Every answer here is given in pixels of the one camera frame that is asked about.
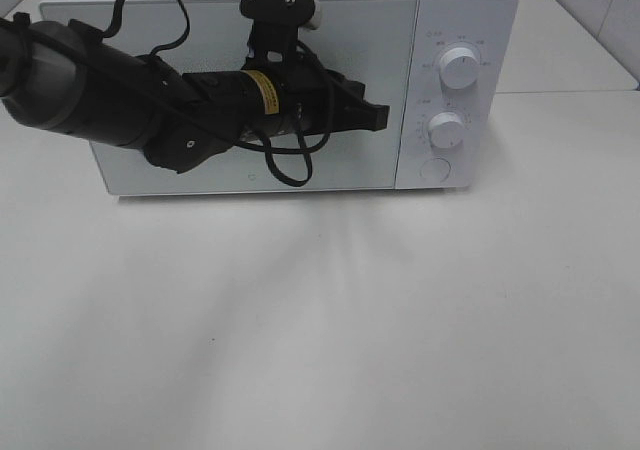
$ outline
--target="yellow label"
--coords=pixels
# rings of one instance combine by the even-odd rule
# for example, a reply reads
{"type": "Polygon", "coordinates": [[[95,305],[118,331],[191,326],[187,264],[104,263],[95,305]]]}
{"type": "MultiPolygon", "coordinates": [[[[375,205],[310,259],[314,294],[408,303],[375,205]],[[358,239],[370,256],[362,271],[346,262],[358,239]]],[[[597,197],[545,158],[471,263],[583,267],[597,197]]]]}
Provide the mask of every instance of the yellow label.
{"type": "Polygon", "coordinates": [[[258,70],[243,70],[244,73],[249,75],[262,94],[262,100],[264,101],[264,114],[274,115],[280,113],[280,100],[278,99],[278,92],[276,87],[269,77],[258,70]]]}

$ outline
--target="white microwave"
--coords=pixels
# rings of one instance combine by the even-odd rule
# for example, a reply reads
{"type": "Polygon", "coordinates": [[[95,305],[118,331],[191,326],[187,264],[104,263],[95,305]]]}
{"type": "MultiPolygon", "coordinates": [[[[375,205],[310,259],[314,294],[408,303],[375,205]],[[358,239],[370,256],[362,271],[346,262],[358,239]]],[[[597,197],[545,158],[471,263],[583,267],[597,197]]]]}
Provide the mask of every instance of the white microwave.
{"type": "MultiPolygon", "coordinates": [[[[240,68],[251,21],[241,0],[183,0],[189,38],[164,60],[179,72],[240,68]]],[[[473,178],[518,0],[317,0],[322,22],[302,31],[326,68],[366,85],[388,106],[381,131],[336,133],[313,155],[313,178],[292,188],[273,178],[262,155],[232,148],[185,172],[150,165],[141,152],[91,143],[114,195],[465,187],[473,178]]],[[[44,0],[45,20],[81,19],[105,28],[114,0],[44,0]]],[[[110,45],[138,55],[180,33],[174,0],[128,0],[110,45]]],[[[293,135],[274,144],[295,146],[293,135]]],[[[300,156],[279,156],[303,175],[300,156]]]]}

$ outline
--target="white knob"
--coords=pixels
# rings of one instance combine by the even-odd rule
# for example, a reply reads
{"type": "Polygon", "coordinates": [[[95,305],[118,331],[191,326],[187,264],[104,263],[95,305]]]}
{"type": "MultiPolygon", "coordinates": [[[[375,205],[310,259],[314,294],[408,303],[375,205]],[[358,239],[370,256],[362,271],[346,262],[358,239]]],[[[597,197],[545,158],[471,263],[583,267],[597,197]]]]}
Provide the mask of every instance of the white knob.
{"type": "Polygon", "coordinates": [[[446,150],[453,148],[464,139],[465,127],[462,119],[455,113],[441,113],[427,124],[427,132],[431,145],[446,150]]]}
{"type": "Polygon", "coordinates": [[[440,58],[440,78],[453,90],[470,87],[478,79],[480,61],[471,48],[456,47],[445,52],[440,58]]]}

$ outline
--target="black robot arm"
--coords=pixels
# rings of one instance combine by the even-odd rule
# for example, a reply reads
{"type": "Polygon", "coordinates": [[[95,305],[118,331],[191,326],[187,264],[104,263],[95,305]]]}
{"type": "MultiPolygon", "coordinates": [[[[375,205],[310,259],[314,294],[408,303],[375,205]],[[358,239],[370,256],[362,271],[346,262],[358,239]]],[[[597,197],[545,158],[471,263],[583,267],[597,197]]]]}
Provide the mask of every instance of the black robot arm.
{"type": "Polygon", "coordinates": [[[249,56],[238,71],[178,74],[157,53],[133,57],[103,43],[117,34],[125,0],[116,0],[106,31],[77,20],[31,24],[0,19],[0,98],[18,122],[122,148],[141,150],[155,166],[187,172],[233,146],[265,155],[269,170],[292,186],[312,176],[311,154],[329,136],[382,130],[389,107],[364,100],[365,85],[326,70],[298,39],[318,17],[315,0],[241,0],[253,20],[249,56]],[[295,133],[299,148],[274,147],[295,133]],[[322,135],[309,146],[306,137],[322,135]],[[300,155],[307,177],[284,175],[274,155],[300,155]]]}

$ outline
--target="microwave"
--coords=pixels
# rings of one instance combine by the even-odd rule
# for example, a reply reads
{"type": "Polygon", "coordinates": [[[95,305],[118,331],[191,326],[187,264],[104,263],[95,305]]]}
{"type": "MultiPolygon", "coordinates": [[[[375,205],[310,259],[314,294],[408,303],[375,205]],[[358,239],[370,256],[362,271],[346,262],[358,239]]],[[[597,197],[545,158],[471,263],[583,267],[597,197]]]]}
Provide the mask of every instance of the microwave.
{"type": "MultiPolygon", "coordinates": [[[[45,20],[80,19],[106,28],[114,1],[44,0],[40,9],[45,20]]],[[[239,11],[243,0],[182,1],[191,32],[163,60],[180,73],[241,68],[252,32],[239,11]]],[[[321,22],[301,28],[300,41],[325,68],[366,86],[364,98],[388,109],[384,128],[332,134],[313,154],[313,178],[297,188],[274,178],[264,155],[244,148],[176,172],[151,165],[139,150],[92,142],[107,191],[141,196],[469,186],[518,0],[314,2],[321,22]]],[[[109,45],[145,54],[174,39],[182,25],[174,0],[127,0],[121,31],[109,45]]],[[[272,142],[293,148],[296,136],[272,142]]],[[[274,159],[288,175],[305,173],[300,155],[274,159]]]]}

